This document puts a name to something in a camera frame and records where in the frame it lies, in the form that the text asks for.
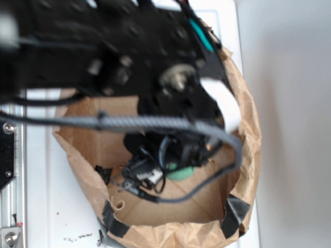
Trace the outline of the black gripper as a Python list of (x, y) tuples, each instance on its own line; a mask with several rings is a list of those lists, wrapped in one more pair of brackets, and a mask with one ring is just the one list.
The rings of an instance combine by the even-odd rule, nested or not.
[(113, 177), (113, 183), (122, 191), (146, 189), (160, 194), (166, 186), (170, 163), (176, 163), (177, 169), (200, 167), (222, 147), (222, 141), (184, 131), (148, 132), (125, 135), (124, 145), (132, 157)]

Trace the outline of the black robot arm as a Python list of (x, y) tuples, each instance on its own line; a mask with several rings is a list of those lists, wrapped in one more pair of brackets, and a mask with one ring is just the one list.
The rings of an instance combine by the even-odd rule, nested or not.
[(203, 85), (229, 86), (221, 41), (188, 1), (1, 1), (1, 103), (49, 107), (137, 97), (138, 115), (1, 121), (124, 134), (132, 157), (119, 184), (155, 189), (229, 142), (225, 112)]

